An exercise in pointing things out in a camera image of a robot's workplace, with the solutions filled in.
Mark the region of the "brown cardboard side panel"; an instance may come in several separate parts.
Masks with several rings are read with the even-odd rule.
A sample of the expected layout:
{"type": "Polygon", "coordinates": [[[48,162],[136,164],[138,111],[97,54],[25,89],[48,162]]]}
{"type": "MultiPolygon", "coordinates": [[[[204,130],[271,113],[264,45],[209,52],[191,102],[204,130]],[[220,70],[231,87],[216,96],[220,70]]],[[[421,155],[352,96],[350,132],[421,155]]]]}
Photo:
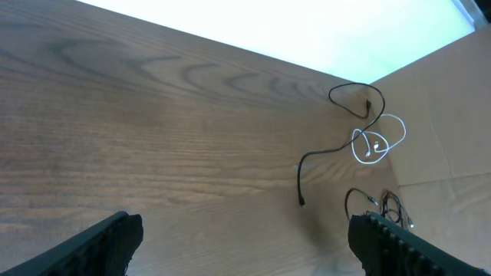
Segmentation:
{"type": "Polygon", "coordinates": [[[378,80],[383,135],[414,233],[490,267],[490,30],[378,80]]]}

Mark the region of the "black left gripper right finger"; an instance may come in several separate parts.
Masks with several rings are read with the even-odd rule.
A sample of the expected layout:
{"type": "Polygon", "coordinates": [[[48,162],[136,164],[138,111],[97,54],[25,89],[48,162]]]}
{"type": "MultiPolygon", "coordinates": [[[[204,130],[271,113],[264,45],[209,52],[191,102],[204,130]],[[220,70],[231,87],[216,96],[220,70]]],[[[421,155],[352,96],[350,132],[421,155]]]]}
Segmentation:
{"type": "Polygon", "coordinates": [[[374,212],[351,217],[348,244],[366,275],[489,276],[374,212]]]}

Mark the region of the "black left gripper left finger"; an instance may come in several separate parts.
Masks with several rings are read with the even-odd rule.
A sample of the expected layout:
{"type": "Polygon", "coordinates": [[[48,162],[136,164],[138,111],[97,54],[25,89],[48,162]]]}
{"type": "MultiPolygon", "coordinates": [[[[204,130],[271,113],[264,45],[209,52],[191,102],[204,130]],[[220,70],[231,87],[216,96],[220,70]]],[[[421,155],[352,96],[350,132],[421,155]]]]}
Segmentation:
{"type": "Polygon", "coordinates": [[[142,217],[120,211],[3,275],[125,276],[142,241],[142,217]]]}

